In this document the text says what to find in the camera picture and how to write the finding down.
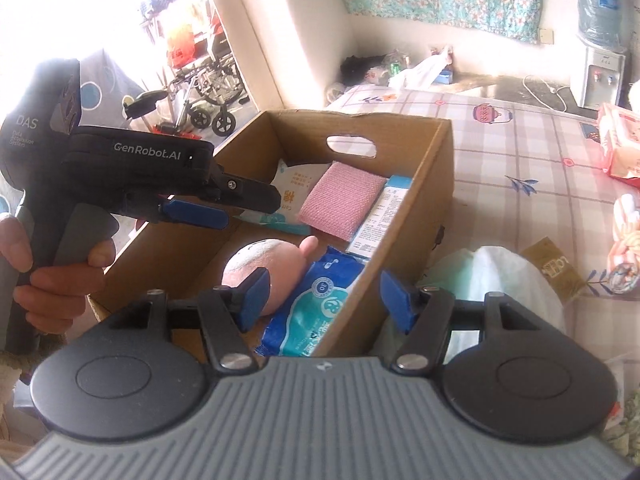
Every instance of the bed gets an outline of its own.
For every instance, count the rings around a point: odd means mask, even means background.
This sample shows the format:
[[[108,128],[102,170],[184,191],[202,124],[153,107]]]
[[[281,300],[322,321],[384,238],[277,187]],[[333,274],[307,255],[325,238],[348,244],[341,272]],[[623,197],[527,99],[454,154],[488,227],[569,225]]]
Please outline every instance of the bed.
[[[485,245],[519,253],[551,238],[589,283],[565,307],[568,334],[603,360],[625,355],[625,383],[638,386],[640,290],[610,294],[604,276],[613,203],[638,191],[599,169],[594,121],[486,98],[376,86],[356,86],[328,109],[450,119],[456,185],[438,256]]]

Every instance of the gray ribbed surface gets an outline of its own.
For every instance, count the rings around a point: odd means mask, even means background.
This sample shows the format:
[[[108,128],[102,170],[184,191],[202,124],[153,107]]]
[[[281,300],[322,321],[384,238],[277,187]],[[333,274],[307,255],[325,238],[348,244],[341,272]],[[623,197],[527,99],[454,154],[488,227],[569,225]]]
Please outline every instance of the gray ribbed surface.
[[[631,469],[594,437],[555,447],[494,440],[456,418],[429,382],[375,358],[272,358],[254,376],[222,381],[162,436],[94,446],[52,434],[17,465],[29,480],[613,480]]]

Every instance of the white cable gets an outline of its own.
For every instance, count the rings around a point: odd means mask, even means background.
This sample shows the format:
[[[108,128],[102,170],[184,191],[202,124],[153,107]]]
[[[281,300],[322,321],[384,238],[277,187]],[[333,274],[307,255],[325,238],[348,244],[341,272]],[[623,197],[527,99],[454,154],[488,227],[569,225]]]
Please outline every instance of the white cable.
[[[562,104],[564,105],[564,110],[557,110],[556,108],[553,108],[552,106],[549,106],[543,100],[541,100],[537,95],[535,95],[533,93],[533,90],[531,90],[531,88],[529,88],[527,86],[527,78],[529,78],[529,77],[537,77],[538,79],[540,79],[540,81],[542,81],[546,85],[547,88],[549,88],[549,92],[551,92],[552,94],[557,95],[560,98],[560,100],[562,101]],[[556,112],[565,112],[565,111],[567,111],[566,101],[562,98],[562,96],[560,95],[559,92],[563,88],[569,88],[568,86],[561,86],[560,88],[555,89],[555,88],[552,88],[552,86],[549,83],[547,83],[544,79],[542,79],[541,77],[538,77],[538,76],[535,76],[535,75],[531,75],[531,74],[524,76],[524,78],[522,79],[522,85],[524,86],[524,88],[527,89],[527,92],[529,92],[534,97],[534,99],[536,101],[538,101],[541,105],[543,105],[543,107],[548,108],[549,110],[555,110]]]

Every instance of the electrical outlet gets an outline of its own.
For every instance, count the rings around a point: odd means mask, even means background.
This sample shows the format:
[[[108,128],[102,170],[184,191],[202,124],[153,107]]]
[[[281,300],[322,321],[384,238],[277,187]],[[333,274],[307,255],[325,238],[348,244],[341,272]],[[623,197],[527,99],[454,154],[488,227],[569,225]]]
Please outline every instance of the electrical outlet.
[[[540,43],[544,43],[547,45],[554,44],[554,30],[552,28],[540,29]]]

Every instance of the hand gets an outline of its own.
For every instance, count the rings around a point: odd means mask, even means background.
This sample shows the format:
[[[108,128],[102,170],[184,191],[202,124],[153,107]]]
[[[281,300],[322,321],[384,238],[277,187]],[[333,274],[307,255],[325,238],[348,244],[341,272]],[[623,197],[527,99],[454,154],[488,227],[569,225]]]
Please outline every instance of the hand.
[[[33,266],[27,234],[9,214],[0,215],[0,253],[20,272]],[[15,288],[14,300],[27,310],[27,321],[38,330],[62,334],[84,312],[84,297],[103,288],[103,267],[113,263],[115,254],[113,241],[107,240],[91,250],[85,264],[37,269],[31,285]]]

